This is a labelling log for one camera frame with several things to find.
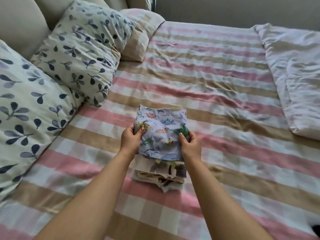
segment left arm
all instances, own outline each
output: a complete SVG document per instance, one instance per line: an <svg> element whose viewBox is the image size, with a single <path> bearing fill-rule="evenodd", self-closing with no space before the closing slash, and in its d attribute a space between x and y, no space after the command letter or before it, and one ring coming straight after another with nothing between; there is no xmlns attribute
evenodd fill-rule
<svg viewBox="0 0 320 240"><path fill-rule="evenodd" d="M143 127L135 135L133 125L126 128L122 133L117 155L34 240L104 239L119 191L130 162L138 151L143 133Z"/></svg>

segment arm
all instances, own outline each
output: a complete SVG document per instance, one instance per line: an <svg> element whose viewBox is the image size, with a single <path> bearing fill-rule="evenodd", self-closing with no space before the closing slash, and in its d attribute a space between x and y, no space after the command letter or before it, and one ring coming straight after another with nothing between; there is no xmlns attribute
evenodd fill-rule
<svg viewBox="0 0 320 240"><path fill-rule="evenodd" d="M201 142L180 133L182 156L212 239L272 240L273 238L226 192L201 161Z"/></svg>
<svg viewBox="0 0 320 240"><path fill-rule="evenodd" d="M123 131L117 155L39 232L35 240L105 238L129 164L144 133L142 127L133 135L133 128L132 124Z"/></svg>

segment wall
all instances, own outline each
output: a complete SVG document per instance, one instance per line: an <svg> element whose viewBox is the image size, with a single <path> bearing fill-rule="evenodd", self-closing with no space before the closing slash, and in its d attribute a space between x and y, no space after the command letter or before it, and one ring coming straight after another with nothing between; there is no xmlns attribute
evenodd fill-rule
<svg viewBox="0 0 320 240"><path fill-rule="evenodd" d="M155 11L167 21L320 30L320 0L157 0Z"/></svg>

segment bed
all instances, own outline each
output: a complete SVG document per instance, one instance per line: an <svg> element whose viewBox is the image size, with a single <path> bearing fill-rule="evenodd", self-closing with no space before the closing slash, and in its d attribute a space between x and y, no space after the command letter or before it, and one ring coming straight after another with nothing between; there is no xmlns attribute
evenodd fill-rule
<svg viewBox="0 0 320 240"><path fill-rule="evenodd" d="M288 129L257 33L169 21L142 63L120 62L102 106L83 105L22 178L1 206L1 238L32 239L118 152L140 104L186 108L202 160L275 239L317 239L320 142ZM106 239L210 239L189 176L163 193L132 173Z"/></svg>

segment mattress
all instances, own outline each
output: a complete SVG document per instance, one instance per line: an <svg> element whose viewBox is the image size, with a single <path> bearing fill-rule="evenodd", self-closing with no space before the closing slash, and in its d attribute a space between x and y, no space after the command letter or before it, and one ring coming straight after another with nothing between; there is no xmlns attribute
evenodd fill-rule
<svg viewBox="0 0 320 240"><path fill-rule="evenodd" d="M140 104L186 108L202 160L275 239L317 239L320 142L288 129L258 35L175 22L156 31L143 63L121 62L102 107L84 105L40 156L2 203L0 236L36 235L118 152ZM132 173L106 239L210 239L189 176L163 193Z"/></svg>

